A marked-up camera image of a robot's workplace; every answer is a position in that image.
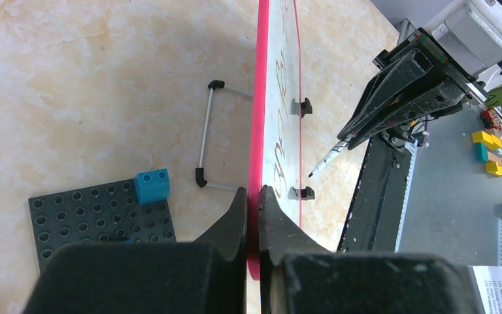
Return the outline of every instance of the white rod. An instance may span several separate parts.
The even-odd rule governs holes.
[[[212,104],[212,93],[214,90],[209,90],[209,103],[207,104],[207,114],[205,115],[205,127],[203,128],[203,142],[201,143],[201,155],[199,156],[199,168],[203,167],[203,157],[205,157],[205,141],[207,140],[207,128],[209,128],[210,105]]]
[[[224,84],[224,88],[226,88],[228,90],[233,90],[234,92],[240,93],[240,94],[245,95],[247,97],[253,97],[253,94],[251,94],[250,92],[246,92],[244,90],[240,90],[237,87],[233,87],[233,86]]]
[[[212,183],[212,182],[207,183],[207,186],[210,186],[211,188],[223,188],[224,190],[237,191],[236,186],[229,186],[229,185],[217,184],[217,183]]]

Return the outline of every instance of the beige table surface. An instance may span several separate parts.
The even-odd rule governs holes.
[[[397,32],[368,0],[297,4],[303,173],[335,143],[371,60]],[[191,241],[233,193],[194,181],[212,79],[252,91],[256,0],[0,0],[0,313],[22,310],[39,275],[27,199],[166,167],[176,237]],[[207,178],[246,185],[252,102],[215,96]],[[364,146],[303,184],[303,229],[334,250]],[[258,312],[258,283],[248,311]]]

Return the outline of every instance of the black bracket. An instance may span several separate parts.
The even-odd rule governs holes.
[[[295,102],[295,99],[292,100],[292,114],[300,114],[301,118],[303,118],[306,114],[312,114],[312,105],[310,104],[310,100],[305,97],[305,101],[302,103]]]
[[[291,187],[290,188],[290,196],[288,197],[290,200],[301,200],[308,201],[314,200],[314,190],[310,186],[306,186],[300,190]]]
[[[209,89],[212,88],[212,90],[216,90],[217,88],[224,88],[224,81],[223,80],[212,80],[207,87]]]
[[[199,185],[200,188],[204,188],[207,183],[205,180],[205,168],[196,168],[195,169],[195,182]]]

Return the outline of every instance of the metal frame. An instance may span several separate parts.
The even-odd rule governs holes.
[[[237,191],[238,187],[237,186],[229,186],[226,184],[222,183],[212,183],[208,182],[205,180],[204,172],[205,169],[203,168],[204,164],[204,159],[205,159],[205,143],[207,142],[207,131],[209,128],[209,118],[210,118],[210,108],[212,107],[212,95],[217,88],[225,88],[227,90],[231,90],[233,92],[237,92],[238,94],[242,94],[247,97],[253,98],[253,93],[246,92],[240,88],[230,86],[224,83],[222,80],[213,80],[209,84],[209,102],[207,103],[207,113],[205,115],[205,127],[203,128],[203,141],[201,142],[201,153],[199,154],[199,167],[195,169],[195,181],[197,185],[199,185],[201,188],[205,186],[210,186],[211,188],[222,188],[224,190],[232,190],[232,191]]]

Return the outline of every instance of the marble surface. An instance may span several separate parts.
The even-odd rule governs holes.
[[[0,313],[18,313],[39,275],[27,199],[167,167],[176,237],[191,241],[233,193],[194,181],[212,79],[252,90],[257,1],[0,0]],[[397,32],[368,0],[297,4],[303,173],[335,142],[371,60]],[[207,179],[246,185],[252,102],[215,95]],[[303,229],[335,249],[364,147],[312,179]],[[259,313],[249,282],[248,312]]]

